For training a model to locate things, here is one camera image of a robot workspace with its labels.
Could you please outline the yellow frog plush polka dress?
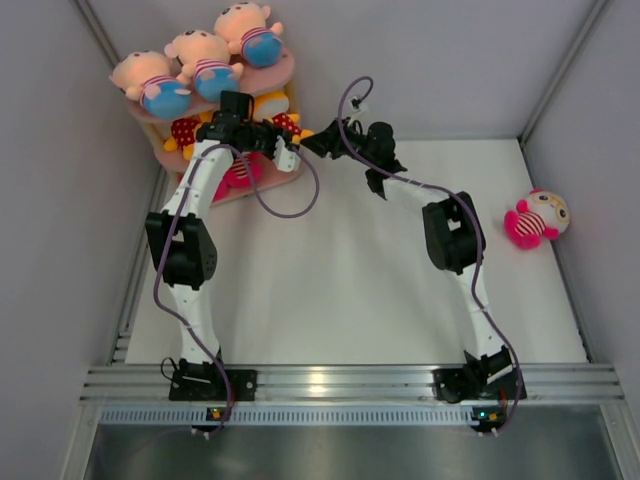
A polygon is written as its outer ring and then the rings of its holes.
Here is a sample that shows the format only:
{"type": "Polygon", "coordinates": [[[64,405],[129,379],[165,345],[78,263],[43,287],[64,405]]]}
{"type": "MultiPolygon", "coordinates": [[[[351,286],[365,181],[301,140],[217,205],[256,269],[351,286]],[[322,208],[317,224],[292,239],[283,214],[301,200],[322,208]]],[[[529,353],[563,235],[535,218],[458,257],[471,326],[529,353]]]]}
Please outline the yellow frog plush polka dress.
{"type": "Polygon", "coordinates": [[[288,110],[289,97],[282,91],[274,91],[254,98],[251,118],[255,122],[269,121],[284,127],[288,110]]]}

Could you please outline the yellow bear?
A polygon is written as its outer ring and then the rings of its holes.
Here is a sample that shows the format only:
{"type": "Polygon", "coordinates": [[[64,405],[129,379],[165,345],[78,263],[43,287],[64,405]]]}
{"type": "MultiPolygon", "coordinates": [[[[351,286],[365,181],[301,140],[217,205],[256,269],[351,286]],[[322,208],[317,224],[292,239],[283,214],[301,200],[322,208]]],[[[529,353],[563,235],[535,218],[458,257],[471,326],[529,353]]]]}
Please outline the yellow bear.
{"type": "Polygon", "coordinates": [[[194,116],[173,121],[163,149],[166,152],[180,151],[185,160],[190,160],[196,142],[196,132],[202,123],[203,121],[199,117],[194,116]]]}

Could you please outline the peach doll striped shirt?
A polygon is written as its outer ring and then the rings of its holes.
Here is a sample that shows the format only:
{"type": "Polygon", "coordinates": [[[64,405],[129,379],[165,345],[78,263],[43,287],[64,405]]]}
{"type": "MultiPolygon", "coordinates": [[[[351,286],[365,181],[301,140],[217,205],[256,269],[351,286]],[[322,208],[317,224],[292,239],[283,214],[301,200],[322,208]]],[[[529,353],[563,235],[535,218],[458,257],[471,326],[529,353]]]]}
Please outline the peach doll striped shirt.
{"type": "Polygon", "coordinates": [[[268,20],[272,9],[252,1],[225,8],[214,23],[214,33],[223,38],[231,55],[240,56],[253,68],[275,65],[283,51],[283,24],[268,20]]]}
{"type": "Polygon", "coordinates": [[[171,74],[171,61],[162,53],[132,52],[115,66],[109,79],[127,99],[156,118],[180,117],[190,106],[191,91],[171,74]]]}
{"type": "Polygon", "coordinates": [[[180,66],[177,79],[204,100],[217,103],[224,91],[237,92],[242,63],[230,64],[227,43],[204,30],[188,30],[165,45],[164,54],[180,66]]]}

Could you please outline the yellow bear polka dot dress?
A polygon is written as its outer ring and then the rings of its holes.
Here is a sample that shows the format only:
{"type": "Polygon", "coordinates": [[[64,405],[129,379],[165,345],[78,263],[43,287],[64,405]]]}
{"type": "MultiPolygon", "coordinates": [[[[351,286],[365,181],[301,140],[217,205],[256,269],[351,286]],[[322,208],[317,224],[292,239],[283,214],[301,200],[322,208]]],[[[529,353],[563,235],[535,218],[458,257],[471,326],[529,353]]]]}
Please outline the yellow bear polka dot dress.
{"type": "Polygon", "coordinates": [[[288,112],[279,113],[269,119],[271,123],[289,132],[292,143],[299,145],[302,140],[311,137],[314,132],[299,125],[300,115],[288,112]]]}

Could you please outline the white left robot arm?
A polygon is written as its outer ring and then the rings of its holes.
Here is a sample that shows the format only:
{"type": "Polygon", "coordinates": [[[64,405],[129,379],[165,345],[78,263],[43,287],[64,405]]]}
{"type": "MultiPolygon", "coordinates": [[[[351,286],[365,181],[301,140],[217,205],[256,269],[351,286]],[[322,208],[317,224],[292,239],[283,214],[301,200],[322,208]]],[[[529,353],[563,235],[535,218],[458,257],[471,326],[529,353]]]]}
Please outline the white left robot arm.
{"type": "Polygon", "coordinates": [[[255,99],[224,91],[219,110],[196,131],[191,158],[175,193],[145,220],[156,279],[154,300],[181,328],[181,359],[189,364],[218,360],[210,282],[217,249],[205,219],[225,174],[245,153],[257,152],[277,170],[289,173],[300,164],[291,132],[252,118],[255,99]]]}

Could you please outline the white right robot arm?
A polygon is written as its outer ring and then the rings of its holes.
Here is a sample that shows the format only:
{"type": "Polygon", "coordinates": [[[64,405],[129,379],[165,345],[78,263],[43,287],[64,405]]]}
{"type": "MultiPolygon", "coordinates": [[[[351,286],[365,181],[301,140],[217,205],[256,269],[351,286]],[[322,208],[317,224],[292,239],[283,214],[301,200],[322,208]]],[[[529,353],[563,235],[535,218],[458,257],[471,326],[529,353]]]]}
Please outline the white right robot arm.
{"type": "Polygon", "coordinates": [[[459,288],[468,311],[462,326],[463,366],[440,376],[442,391],[456,397],[488,397],[500,389],[513,360],[491,318],[481,272],[486,242],[470,195],[404,177],[406,168],[396,158],[393,129],[384,122],[375,122],[364,132],[356,123],[335,120],[301,144],[322,158],[348,156],[363,163],[374,194],[422,221],[431,263],[459,288]]]}

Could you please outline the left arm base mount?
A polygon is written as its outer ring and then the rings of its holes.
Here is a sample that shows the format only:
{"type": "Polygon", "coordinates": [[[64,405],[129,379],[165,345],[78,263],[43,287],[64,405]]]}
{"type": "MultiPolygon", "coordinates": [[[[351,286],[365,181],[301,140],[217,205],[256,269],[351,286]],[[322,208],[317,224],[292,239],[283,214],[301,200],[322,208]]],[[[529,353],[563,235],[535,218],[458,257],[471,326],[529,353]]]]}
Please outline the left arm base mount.
{"type": "MultiPolygon", "coordinates": [[[[220,370],[212,363],[176,362],[166,357],[160,364],[161,375],[170,382],[171,401],[226,401],[227,388],[220,370]]],[[[226,368],[232,401],[253,401],[258,372],[254,369],[226,368]]]]}

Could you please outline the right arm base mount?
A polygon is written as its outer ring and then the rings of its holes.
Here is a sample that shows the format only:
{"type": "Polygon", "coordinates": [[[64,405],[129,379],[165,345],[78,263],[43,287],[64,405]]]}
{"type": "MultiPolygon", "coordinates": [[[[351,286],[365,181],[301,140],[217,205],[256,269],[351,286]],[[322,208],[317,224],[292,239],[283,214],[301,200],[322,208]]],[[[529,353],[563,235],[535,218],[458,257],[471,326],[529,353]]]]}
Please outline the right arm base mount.
{"type": "Polygon", "coordinates": [[[475,357],[463,351],[464,362],[433,372],[438,400],[457,404],[467,400],[522,400],[527,398],[524,380],[512,361],[509,349],[475,357]]]}

